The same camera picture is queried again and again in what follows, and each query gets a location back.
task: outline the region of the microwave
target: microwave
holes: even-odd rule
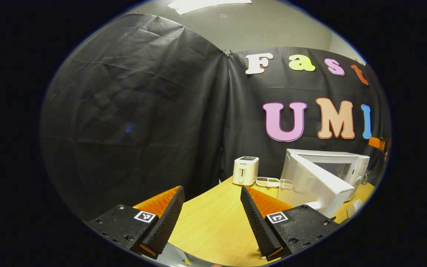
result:
[[[293,207],[307,204],[330,218],[354,196],[369,160],[347,152],[287,149],[278,199]]]

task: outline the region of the ceiling light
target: ceiling light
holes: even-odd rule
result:
[[[225,4],[251,4],[251,0],[176,0],[169,7],[175,9],[179,14]]]

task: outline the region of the orange object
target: orange object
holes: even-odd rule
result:
[[[253,199],[256,207],[258,208],[263,218],[265,218],[268,214],[285,211],[289,210],[290,208],[293,208],[289,204],[286,204],[283,201],[269,196],[268,194],[265,194],[248,186],[245,186],[245,188],[247,189],[249,195],[251,196],[251,199]]]
[[[385,149],[385,141],[384,140],[380,140],[376,137],[370,137],[370,139],[368,140],[368,145],[371,145],[372,147],[376,147],[380,150],[384,150]]]
[[[156,214],[159,218],[161,218],[162,214],[168,207],[173,197],[176,195],[176,192],[179,190],[179,188],[180,186],[176,186],[173,189],[162,192],[159,195],[153,196],[150,199],[134,205],[133,208]]]

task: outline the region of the wooden table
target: wooden table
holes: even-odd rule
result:
[[[251,186],[275,198],[277,188]],[[222,266],[255,267],[268,264],[257,252],[258,244],[240,201],[241,186],[232,177],[183,204],[169,243],[201,260]],[[342,205],[335,221],[347,218],[352,201],[364,203],[373,192],[371,184],[360,185],[354,198]]]

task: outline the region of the pink letter u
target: pink letter u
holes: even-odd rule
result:
[[[266,103],[263,109],[266,111],[266,133],[274,140],[281,142],[291,142],[301,137],[304,131],[304,110],[306,103],[293,102],[289,107],[294,112],[294,127],[291,131],[285,132],[281,129],[281,110],[284,105],[281,103]]]

